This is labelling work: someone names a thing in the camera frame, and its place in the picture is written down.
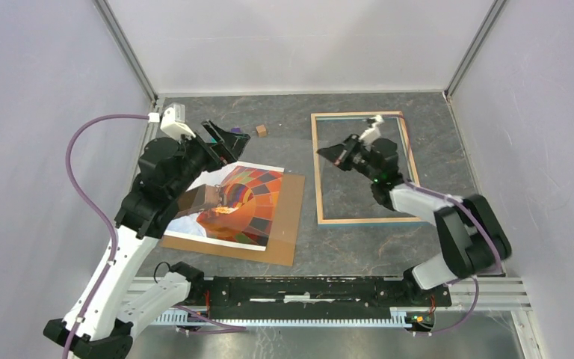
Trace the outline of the colourful balloon photo print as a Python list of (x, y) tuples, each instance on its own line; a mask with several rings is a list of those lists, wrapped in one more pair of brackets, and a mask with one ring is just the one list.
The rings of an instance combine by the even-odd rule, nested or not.
[(238, 161), (203, 172), (179, 198), (164, 234), (210, 245), (264, 251), (284, 169)]

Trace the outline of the wooden picture frame teal edge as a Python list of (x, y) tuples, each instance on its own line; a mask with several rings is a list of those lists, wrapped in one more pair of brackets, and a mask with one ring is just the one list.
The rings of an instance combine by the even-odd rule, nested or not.
[(373, 116), (392, 117), (396, 119), (398, 131), (401, 136), (401, 143), (404, 147), (404, 154), (407, 157), (407, 167), (410, 178), (419, 185), (419, 173), (417, 171), (413, 150), (410, 144), (410, 135), (408, 133), (407, 122), (403, 111), (358, 111), (358, 112), (337, 112), (337, 113), (312, 113), (311, 134), (313, 150), (313, 167), (314, 167), (314, 188), (316, 203), (317, 225), (322, 227), (348, 227), (348, 226), (368, 226), (368, 225), (411, 225), (424, 224), (425, 221), (419, 217), (405, 215), (403, 217), (390, 218), (341, 218), (326, 219), (324, 217), (323, 192), (321, 181), (321, 161), (318, 157), (318, 122), (325, 120), (364, 120)]

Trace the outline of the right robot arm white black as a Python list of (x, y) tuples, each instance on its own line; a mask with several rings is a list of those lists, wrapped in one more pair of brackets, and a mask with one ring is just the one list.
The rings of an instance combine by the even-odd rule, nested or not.
[(371, 193), (381, 206), (436, 228), (440, 252), (403, 273), (401, 293), (407, 303), (423, 304), (438, 286), (500, 272), (511, 256), (509, 240), (484, 196), (443, 194), (411, 182), (399, 168), (395, 142), (377, 138), (367, 143), (350, 135), (316, 154), (342, 171), (356, 171), (370, 180)]

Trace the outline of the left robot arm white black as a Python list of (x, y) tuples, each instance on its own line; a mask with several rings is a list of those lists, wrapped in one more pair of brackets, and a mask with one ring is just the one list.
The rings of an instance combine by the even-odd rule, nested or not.
[(204, 141), (182, 123), (162, 126), (138, 159), (138, 175), (114, 219), (105, 219), (109, 243), (89, 283), (72, 309), (52, 319), (44, 335), (63, 357), (125, 358), (137, 336), (176, 304), (197, 304), (205, 295), (201, 280), (167, 273), (136, 299), (125, 295), (138, 269), (179, 212), (179, 198), (203, 173), (235, 163), (250, 136), (206, 120), (212, 137)]

